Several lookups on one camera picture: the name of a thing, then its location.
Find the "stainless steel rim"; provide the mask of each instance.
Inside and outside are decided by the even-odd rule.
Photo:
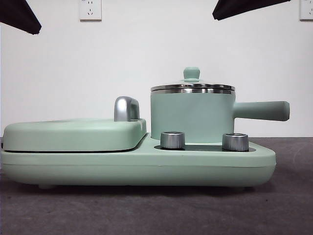
[[[186,88],[207,88],[207,89],[225,89],[235,91],[235,88],[229,85],[222,85],[222,84],[201,84],[201,83],[185,83],[185,84],[173,84],[173,85],[163,85],[163,86],[156,86],[152,87],[151,91],[157,90],[168,90],[168,89],[186,89]]]
[[[214,93],[214,94],[235,94],[232,90],[209,89],[209,88],[183,88],[183,89],[165,89],[152,91],[151,94],[174,94],[174,93]]]

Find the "silver knob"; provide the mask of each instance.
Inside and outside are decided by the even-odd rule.
[[[223,134],[222,148],[232,151],[248,151],[248,135],[240,133]]]
[[[177,131],[161,133],[160,145],[162,148],[178,149],[185,147],[185,134]]]

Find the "appliance foot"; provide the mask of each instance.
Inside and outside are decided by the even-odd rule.
[[[56,185],[38,185],[40,189],[52,189],[55,188]]]

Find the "appliance base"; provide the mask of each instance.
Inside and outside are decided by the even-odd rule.
[[[147,134],[127,152],[41,153],[1,151],[12,180],[50,188],[57,185],[251,187],[267,182],[275,153],[249,143],[252,152],[156,149]]]

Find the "pot lid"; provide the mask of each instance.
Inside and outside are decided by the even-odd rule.
[[[186,67],[184,69],[183,74],[184,79],[180,81],[181,83],[152,87],[151,91],[153,92],[167,89],[186,89],[186,88],[224,89],[235,91],[235,88],[229,85],[203,83],[203,80],[199,79],[200,69],[198,67]]]

